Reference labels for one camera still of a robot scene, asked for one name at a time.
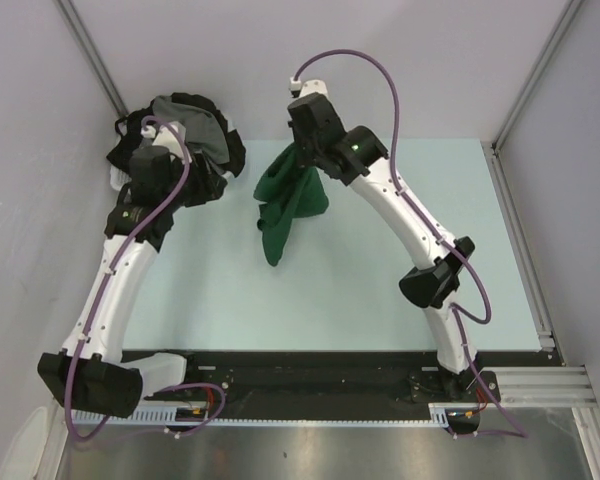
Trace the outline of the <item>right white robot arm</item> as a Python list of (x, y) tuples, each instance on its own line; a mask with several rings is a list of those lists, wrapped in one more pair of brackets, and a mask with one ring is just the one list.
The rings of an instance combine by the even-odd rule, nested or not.
[(366, 200), (383, 218), (406, 248), (414, 267), (399, 281), (399, 289), (423, 310), (437, 348), (442, 369), (443, 393), (464, 401), (477, 389), (463, 351), (466, 345), (451, 312), (460, 286), (463, 265), (425, 224), (434, 218), (419, 217), (401, 197), (391, 177), (389, 153), (367, 127), (345, 129), (327, 96), (309, 93), (287, 107), (294, 143), (302, 166), (316, 166)]

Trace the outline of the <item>black t shirt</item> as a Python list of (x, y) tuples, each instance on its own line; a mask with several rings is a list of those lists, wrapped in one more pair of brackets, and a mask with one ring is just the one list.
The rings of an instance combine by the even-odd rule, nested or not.
[(114, 124), (119, 140), (106, 159), (129, 180), (108, 215), (104, 230), (107, 238), (129, 236), (163, 203), (184, 171), (179, 153), (155, 145), (142, 135), (142, 121), (147, 116), (182, 125), (191, 156), (189, 174), (177, 196), (135, 236), (137, 242), (147, 242), (160, 250), (177, 210), (222, 197), (228, 184), (225, 175), (237, 177), (245, 166), (246, 148), (215, 103), (198, 94), (157, 96), (147, 107), (119, 118)]

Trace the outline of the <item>green t shirt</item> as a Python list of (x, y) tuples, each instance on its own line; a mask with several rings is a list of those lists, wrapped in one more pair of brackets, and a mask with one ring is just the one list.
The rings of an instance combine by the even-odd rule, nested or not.
[(299, 148), (289, 144), (267, 167), (254, 189), (256, 226), (267, 263), (276, 267), (295, 220), (322, 215), (329, 207), (318, 169), (299, 165)]

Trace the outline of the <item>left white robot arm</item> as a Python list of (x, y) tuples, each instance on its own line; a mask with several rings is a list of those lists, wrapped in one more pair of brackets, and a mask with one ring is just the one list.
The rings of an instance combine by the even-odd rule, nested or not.
[(183, 172), (164, 146), (138, 149), (131, 179), (119, 193), (104, 230), (99, 270), (83, 311), (57, 353), (45, 353), (38, 373), (66, 411), (126, 418), (138, 403), (168, 389), (194, 397), (201, 376), (183, 356), (155, 353), (123, 362), (123, 340), (142, 282), (173, 225), (177, 203), (162, 203)]

